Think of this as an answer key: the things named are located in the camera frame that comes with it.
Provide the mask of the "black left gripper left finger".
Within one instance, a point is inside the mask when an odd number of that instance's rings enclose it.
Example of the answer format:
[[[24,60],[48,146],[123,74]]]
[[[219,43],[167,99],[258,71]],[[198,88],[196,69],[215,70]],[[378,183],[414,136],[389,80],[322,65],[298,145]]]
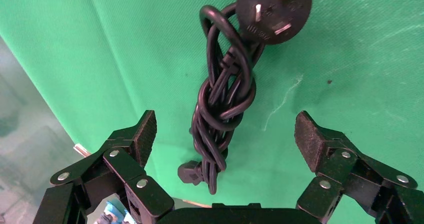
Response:
[[[156,224],[174,209],[174,200],[145,171],[157,134],[153,110],[137,124],[113,131],[99,150],[58,171],[54,187],[71,184],[76,202],[92,213],[106,197],[117,194],[126,201],[138,224]]]

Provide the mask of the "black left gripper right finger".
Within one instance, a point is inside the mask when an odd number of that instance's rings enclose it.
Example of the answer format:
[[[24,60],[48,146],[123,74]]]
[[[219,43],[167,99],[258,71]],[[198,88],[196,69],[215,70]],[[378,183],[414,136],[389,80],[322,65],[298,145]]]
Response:
[[[343,196],[377,224],[415,224],[418,184],[409,175],[362,153],[344,133],[319,126],[306,111],[295,120],[295,143],[315,178],[296,208],[326,224]]]

